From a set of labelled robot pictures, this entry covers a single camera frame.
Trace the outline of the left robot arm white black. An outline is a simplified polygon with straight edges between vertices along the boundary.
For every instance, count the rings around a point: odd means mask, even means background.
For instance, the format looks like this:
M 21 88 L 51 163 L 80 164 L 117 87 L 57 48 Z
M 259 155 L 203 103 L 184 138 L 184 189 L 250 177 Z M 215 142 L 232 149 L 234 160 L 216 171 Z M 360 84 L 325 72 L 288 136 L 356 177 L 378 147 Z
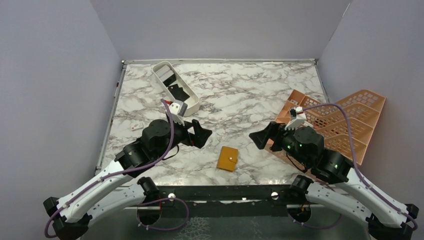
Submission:
M 49 220 L 47 238 L 76 240 L 96 221 L 132 205 L 152 205 L 159 189 L 150 177 L 141 174 L 179 144 L 201 149 L 212 135 L 193 119 L 183 124 L 153 120 L 135 141 L 126 145 L 109 165 L 84 185 L 63 197 L 43 202 Z

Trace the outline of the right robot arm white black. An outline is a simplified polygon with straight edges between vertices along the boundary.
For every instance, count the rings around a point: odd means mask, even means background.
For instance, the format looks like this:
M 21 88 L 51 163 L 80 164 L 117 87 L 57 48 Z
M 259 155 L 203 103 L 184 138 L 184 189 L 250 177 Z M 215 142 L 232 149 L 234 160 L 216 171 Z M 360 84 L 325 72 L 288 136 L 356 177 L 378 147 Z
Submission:
M 271 151 L 284 151 L 317 179 L 348 193 L 348 196 L 339 194 L 307 176 L 298 175 L 288 190 L 292 202 L 300 204 L 305 200 L 337 211 L 367 227 L 368 234 L 375 240 L 412 238 L 414 228 L 408 222 L 417 218 L 419 209 L 366 183 L 366 178 L 356 173 L 354 163 L 326 148 L 324 137 L 313 128 L 288 129 L 284 123 L 272 121 L 265 129 L 250 133 L 249 138 L 259 149 L 264 149 L 268 140 L 272 140 Z

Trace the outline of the yellow leather card holder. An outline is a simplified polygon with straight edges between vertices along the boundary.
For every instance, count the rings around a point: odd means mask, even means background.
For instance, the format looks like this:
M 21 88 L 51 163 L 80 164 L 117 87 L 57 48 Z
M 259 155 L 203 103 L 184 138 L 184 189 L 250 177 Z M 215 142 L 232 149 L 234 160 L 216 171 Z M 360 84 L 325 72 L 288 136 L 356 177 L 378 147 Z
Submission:
M 238 162 L 239 151 L 236 148 L 222 146 L 216 167 L 220 170 L 233 172 Z

